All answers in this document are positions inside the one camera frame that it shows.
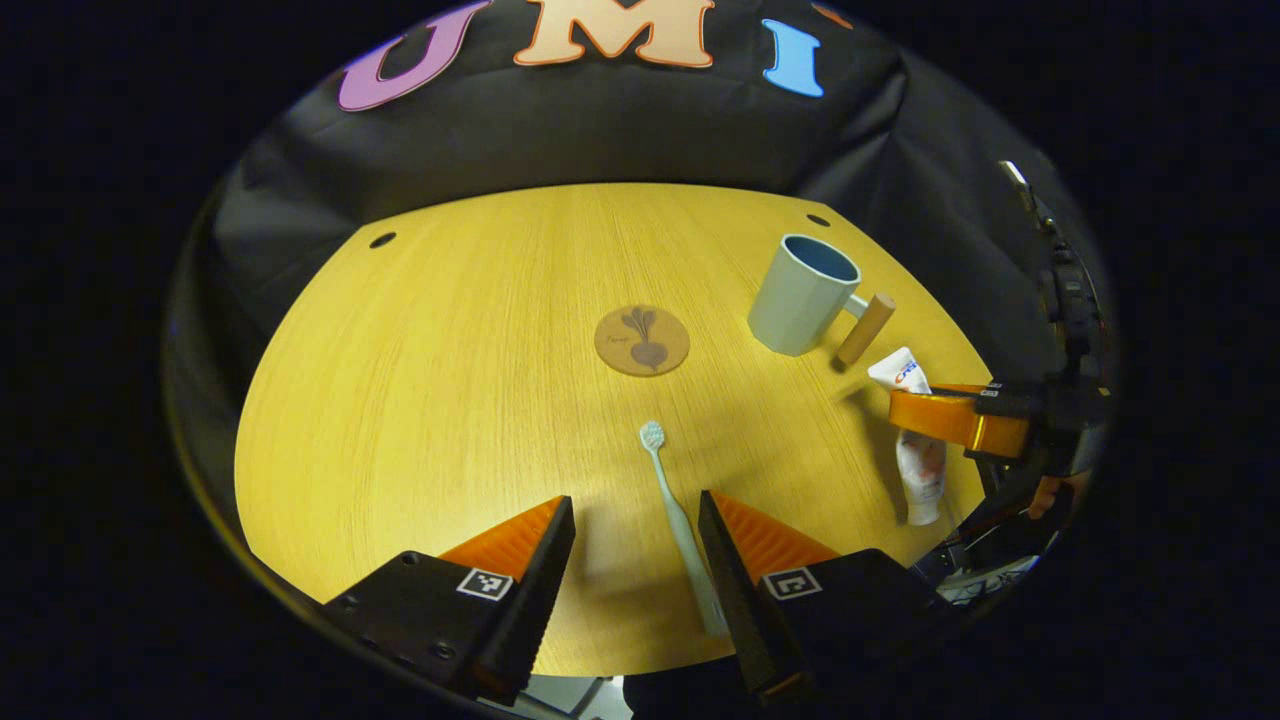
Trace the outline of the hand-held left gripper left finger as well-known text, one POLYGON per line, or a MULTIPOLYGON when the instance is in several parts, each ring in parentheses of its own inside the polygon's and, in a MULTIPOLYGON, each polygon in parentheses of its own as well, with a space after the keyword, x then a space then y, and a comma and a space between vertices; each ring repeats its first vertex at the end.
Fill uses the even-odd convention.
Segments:
POLYGON ((323 605, 366 650, 466 700, 525 691, 576 537, 561 495, 440 555, 402 550, 323 605))

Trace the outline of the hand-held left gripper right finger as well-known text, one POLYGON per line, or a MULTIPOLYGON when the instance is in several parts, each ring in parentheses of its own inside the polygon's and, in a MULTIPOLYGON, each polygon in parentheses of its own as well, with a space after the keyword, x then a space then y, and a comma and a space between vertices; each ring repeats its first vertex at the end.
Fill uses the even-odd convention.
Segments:
POLYGON ((881 550, 840 553, 714 489, 698 529, 760 705, 869 705, 951 625, 950 602, 881 550))

